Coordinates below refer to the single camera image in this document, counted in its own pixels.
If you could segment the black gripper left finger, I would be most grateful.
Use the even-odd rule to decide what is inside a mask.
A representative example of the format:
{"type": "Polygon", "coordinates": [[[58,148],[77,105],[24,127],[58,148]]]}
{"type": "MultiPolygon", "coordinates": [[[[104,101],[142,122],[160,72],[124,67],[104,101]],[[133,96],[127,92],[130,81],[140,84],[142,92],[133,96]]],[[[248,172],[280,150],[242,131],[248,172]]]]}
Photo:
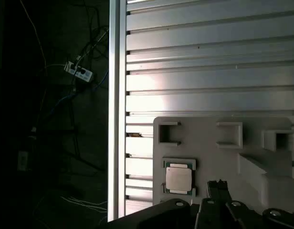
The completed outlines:
{"type": "Polygon", "coordinates": [[[207,182],[208,197],[200,204],[173,198],[110,221],[110,229],[219,229],[221,204],[226,201],[227,182],[207,182]]]}

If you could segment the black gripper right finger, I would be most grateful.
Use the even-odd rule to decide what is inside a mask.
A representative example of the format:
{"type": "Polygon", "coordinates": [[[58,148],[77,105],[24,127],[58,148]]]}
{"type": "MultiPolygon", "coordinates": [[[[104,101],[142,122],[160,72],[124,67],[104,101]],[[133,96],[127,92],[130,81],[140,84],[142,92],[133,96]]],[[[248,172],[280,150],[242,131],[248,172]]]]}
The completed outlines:
{"type": "Polygon", "coordinates": [[[225,208],[240,229],[294,229],[294,214],[278,208],[268,208],[258,214],[244,203],[232,200],[227,181],[218,182],[225,208]]]}

